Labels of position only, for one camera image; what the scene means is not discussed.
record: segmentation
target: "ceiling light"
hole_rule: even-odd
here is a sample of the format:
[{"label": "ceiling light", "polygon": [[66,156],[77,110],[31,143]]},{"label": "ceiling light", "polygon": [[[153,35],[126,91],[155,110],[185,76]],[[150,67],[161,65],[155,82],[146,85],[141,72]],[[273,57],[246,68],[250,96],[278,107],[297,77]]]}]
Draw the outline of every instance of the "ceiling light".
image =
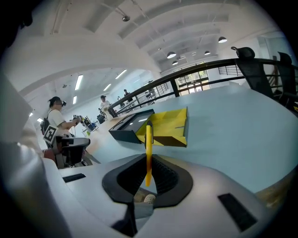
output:
[{"label": "ceiling light", "polygon": [[123,16],[122,17],[122,21],[124,21],[124,22],[127,22],[129,20],[130,20],[130,17],[129,16]]},{"label": "ceiling light", "polygon": [[108,87],[110,87],[112,84],[109,84],[108,86],[106,86],[106,88],[104,89],[104,91],[106,91],[108,89]]},{"label": "ceiling light", "polygon": [[221,37],[218,38],[218,42],[219,43],[224,43],[226,41],[227,41],[227,39],[225,37],[223,37],[223,36],[221,36]]},{"label": "ceiling light", "polygon": [[176,56],[176,53],[171,51],[171,52],[168,53],[167,58],[168,58],[168,59],[171,59],[171,58],[173,58],[173,57],[175,57],[175,56]]},{"label": "ceiling light", "polygon": [[118,79],[121,75],[123,75],[125,72],[127,71],[127,69],[124,69],[115,79]]},{"label": "ceiling light", "polygon": [[78,80],[76,81],[76,84],[75,84],[75,90],[78,90],[79,87],[80,87],[80,84],[81,84],[81,81],[82,81],[82,78],[83,78],[83,75],[79,75],[78,76]]},{"label": "ceiling light", "polygon": [[73,99],[73,104],[76,103],[76,96],[74,96],[74,99]]}]

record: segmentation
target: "ceiling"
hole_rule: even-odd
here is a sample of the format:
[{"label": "ceiling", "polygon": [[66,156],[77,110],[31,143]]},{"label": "ceiling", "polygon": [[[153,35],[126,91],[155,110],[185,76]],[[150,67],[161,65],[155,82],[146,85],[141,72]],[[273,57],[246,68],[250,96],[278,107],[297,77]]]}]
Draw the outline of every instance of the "ceiling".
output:
[{"label": "ceiling", "polygon": [[[173,68],[174,60],[176,67],[191,64],[207,50],[212,57],[227,47],[218,43],[220,36],[232,43],[268,28],[270,21],[249,0],[46,0],[1,67],[44,116],[55,95],[64,95],[68,105],[75,93],[87,101],[123,69],[157,75]],[[167,59],[170,51],[177,55]],[[82,90],[74,92],[78,74],[84,75]]]}]

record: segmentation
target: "desk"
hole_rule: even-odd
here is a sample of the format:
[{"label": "desk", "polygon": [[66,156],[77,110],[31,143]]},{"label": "desk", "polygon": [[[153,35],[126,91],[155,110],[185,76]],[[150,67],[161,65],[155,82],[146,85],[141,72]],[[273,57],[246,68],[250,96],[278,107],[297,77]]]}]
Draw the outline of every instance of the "desk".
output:
[{"label": "desk", "polygon": [[[153,153],[224,172],[252,192],[278,182],[298,163],[298,119],[272,99],[243,86],[223,86],[156,103],[155,113],[188,107],[188,145]],[[101,125],[88,150],[101,163],[145,153],[144,144],[116,141]]]}]

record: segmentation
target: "man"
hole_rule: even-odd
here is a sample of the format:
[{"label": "man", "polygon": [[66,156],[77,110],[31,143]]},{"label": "man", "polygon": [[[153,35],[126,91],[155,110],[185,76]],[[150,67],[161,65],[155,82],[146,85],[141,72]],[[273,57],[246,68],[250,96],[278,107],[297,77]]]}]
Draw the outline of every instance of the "man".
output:
[{"label": "man", "polygon": [[127,95],[130,94],[130,93],[127,92],[126,89],[124,89],[124,92],[125,92],[124,96],[127,96]]}]

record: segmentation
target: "black device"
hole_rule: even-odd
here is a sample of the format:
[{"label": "black device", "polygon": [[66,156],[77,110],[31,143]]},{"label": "black device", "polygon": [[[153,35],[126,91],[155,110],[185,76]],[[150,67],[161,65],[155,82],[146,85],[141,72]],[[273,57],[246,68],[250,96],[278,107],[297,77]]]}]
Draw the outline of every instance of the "black device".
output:
[{"label": "black device", "polygon": [[97,120],[98,120],[99,124],[102,124],[105,122],[104,116],[102,116],[101,114],[97,116]]},{"label": "black device", "polygon": [[80,119],[80,122],[81,122],[81,123],[83,122],[83,117],[82,117],[82,116],[73,115],[73,120],[74,120],[74,119],[77,119],[77,118]]},{"label": "black device", "polygon": [[116,140],[141,144],[142,142],[138,139],[135,133],[144,123],[147,123],[147,119],[152,114],[154,114],[154,110],[149,109],[128,115],[109,129],[109,132]]}]

